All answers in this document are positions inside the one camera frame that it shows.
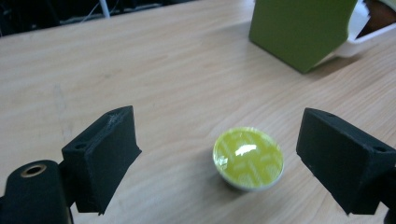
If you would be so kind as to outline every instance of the table surface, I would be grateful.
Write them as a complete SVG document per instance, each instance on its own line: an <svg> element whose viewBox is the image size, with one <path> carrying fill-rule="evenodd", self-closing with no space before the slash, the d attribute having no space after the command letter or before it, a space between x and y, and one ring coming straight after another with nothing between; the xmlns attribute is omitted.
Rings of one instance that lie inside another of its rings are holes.
<svg viewBox="0 0 396 224"><path fill-rule="evenodd" d="M30 161L109 110L134 106L133 163L104 216L76 223L381 223L349 217L296 155L306 107L396 146L396 38L301 75L248 40L253 0L203 0L0 39L0 192ZM219 176L221 133L251 126L285 157L280 181L242 193Z"/></svg>

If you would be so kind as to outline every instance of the wooden table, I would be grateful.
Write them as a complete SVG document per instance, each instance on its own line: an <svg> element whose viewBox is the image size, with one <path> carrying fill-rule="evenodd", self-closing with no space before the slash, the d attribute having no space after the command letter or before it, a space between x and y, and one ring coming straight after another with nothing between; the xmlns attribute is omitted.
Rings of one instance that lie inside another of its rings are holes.
<svg viewBox="0 0 396 224"><path fill-rule="evenodd" d="M133 105L143 153L104 216L76 223L381 223L349 217L296 155L306 107L396 146L396 38L301 75L248 40L253 0L206 0L0 39L0 192L16 168ZM222 181L212 147L252 126L285 155L273 188Z"/></svg>

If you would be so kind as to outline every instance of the wood grain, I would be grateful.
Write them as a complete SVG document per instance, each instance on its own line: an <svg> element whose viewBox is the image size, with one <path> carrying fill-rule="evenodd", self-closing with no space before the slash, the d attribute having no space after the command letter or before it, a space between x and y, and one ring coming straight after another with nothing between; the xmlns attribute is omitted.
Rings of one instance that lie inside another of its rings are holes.
<svg viewBox="0 0 396 224"><path fill-rule="evenodd" d="M104 216L76 223L381 223L347 216L295 153L304 108L334 113L396 146L396 39L301 75L253 45L252 0L204 0L0 39L0 191L30 161L99 116L133 105L143 153ZM211 151L232 127L271 135L285 173L241 193Z"/></svg>

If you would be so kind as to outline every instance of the screw hole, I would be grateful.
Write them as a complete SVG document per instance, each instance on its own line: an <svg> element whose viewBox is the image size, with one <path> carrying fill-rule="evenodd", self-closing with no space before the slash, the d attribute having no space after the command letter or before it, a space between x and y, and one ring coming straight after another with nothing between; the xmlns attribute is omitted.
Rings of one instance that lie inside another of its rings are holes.
<svg viewBox="0 0 396 224"><path fill-rule="evenodd" d="M87 145L85 143L80 143L78 145L75 146L76 149L83 149L84 147L86 147Z"/></svg>
<svg viewBox="0 0 396 224"><path fill-rule="evenodd" d="M383 147L374 147L375 150L380 151L380 152L386 152L387 150Z"/></svg>
<svg viewBox="0 0 396 224"><path fill-rule="evenodd" d="M40 175L47 169L47 166L44 164L35 164L26 168L22 173L21 176L28 178L35 175Z"/></svg>

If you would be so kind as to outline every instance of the black object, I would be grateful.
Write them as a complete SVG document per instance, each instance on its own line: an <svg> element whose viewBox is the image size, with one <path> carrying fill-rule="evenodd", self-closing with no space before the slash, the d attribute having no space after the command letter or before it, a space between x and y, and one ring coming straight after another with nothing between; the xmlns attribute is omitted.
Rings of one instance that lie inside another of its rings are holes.
<svg viewBox="0 0 396 224"><path fill-rule="evenodd" d="M0 223L71 223L69 207L103 214L136 145L131 106L104 114L62 149L64 161L35 161L15 170L0 200Z"/></svg>
<svg viewBox="0 0 396 224"><path fill-rule="evenodd" d="M394 148L333 114L307 108L297 154L347 214L373 215L380 201L396 212Z"/></svg>

